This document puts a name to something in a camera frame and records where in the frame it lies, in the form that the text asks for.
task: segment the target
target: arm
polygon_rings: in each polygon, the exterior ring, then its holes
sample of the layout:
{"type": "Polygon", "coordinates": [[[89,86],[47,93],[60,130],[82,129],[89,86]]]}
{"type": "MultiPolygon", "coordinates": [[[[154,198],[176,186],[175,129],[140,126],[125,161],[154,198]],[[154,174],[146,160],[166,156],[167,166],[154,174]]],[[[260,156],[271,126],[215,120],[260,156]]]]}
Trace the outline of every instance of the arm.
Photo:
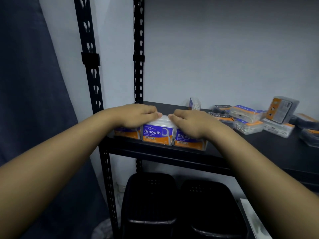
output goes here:
{"type": "Polygon", "coordinates": [[[136,128],[161,116],[131,104],[103,110],[0,167],[0,238],[20,235],[114,128],[136,128]]]}
{"type": "Polygon", "coordinates": [[[206,112],[176,110],[170,119],[189,136],[206,138],[227,160],[273,238],[319,237],[319,198],[206,112]]]}

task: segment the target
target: shelf surface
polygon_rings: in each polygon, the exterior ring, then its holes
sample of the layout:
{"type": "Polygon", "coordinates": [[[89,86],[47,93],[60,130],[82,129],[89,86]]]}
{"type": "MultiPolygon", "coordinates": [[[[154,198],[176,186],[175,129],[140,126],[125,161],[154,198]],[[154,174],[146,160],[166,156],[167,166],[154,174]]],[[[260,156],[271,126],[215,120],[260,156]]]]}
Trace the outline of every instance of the shelf surface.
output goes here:
{"type": "MultiPolygon", "coordinates": [[[[143,103],[156,106],[158,112],[162,112],[163,115],[173,113],[175,109],[187,109],[185,106],[143,103]]],[[[251,135],[240,132],[238,134],[285,172],[310,190],[319,193],[319,148],[307,146],[299,139],[300,132],[301,129],[296,127],[289,138],[282,138],[266,131],[251,135]]],[[[117,137],[114,136],[114,132],[111,132],[103,142],[111,154],[233,176],[227,162],[210,143],[203,152],[117,137]]]]}

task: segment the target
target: curtain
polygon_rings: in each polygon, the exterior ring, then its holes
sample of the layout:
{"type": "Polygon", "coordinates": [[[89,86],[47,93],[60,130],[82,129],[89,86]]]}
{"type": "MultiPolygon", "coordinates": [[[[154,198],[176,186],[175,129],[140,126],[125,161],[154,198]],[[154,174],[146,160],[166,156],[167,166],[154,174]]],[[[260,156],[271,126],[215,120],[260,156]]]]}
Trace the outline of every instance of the curtain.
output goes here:
{"type": "MultiPolygon", "coordinates": [[[[39,1],[0,0],[0,20],[1,166],[77,118],[39,1]]],[[[90,238],[107,218],[88,160],[21,238],[90,238]]]]}

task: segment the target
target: shelving unit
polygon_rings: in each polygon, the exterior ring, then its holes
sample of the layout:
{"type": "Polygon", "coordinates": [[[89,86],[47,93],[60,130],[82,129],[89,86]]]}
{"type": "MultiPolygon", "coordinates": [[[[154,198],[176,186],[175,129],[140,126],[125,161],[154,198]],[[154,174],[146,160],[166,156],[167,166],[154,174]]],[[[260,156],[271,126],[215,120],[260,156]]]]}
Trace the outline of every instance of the shelving unit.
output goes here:
{"type": "MultiPolygon", "coordinates": [[[[90,89],[93,113],[103,110],[100,85],[100,59],[95,50],[95,41],[90,9],[90,0],[74,0],[79,32],[82,43],[82,60],[90,89]]],[[[187,109],[184,106],[143,101],[144,82],[144,0],[133,0],[134,8],[134,88],[135,103],[155,105],[163,115],[173,113],[175,109],[187,109]]],[[[300,129],[295,128],[288,139],[263,131],[251,135],[239,133],[262,154],[277,166],[300,181],[310,190],[319,193],[319,149],[308,147],[299,139],[300,129]]],[[[108,208],[114,238],[119,238],[114,188],[109,154],[122,155],[136,159],[136,172],[142,171],[142,160],[160,162],[185,168],[197,169],[222,175],[233,176],[227,162],[218,150],[209,144],[206,151],[197,151],[178,147],[168,147],[145,143],[110,133],[99,144],[102,172],[106,188],[108,208]]]]}

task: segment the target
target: white wall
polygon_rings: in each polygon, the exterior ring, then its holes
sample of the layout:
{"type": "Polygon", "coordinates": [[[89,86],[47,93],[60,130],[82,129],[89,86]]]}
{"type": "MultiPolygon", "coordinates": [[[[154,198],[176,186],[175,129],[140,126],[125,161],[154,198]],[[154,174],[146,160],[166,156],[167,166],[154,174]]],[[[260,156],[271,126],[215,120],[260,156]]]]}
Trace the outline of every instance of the white wall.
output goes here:
{"type": "MultiPolygon", "coordinates": [[[[73,0],[40,0],[62,75],[79,121],[92,114],[73,0]]],[[[319,10],[314,0],[146,0],[145,87],[148,101],[203,108],[242,104],[268,108],[274,95],[301,101],[319,118],[319,10]]],[[[91,0],[101,57],[104,107],[132,103],[133,0],[91,0]]],[[[101,177],[98,154],[91,156],[101,177]]],[[[112,157],[125,183],[135,160],[112,157]]],[[[205,177],[244,197],[233,177],[144,161],[145,171],[205,177]]]]}

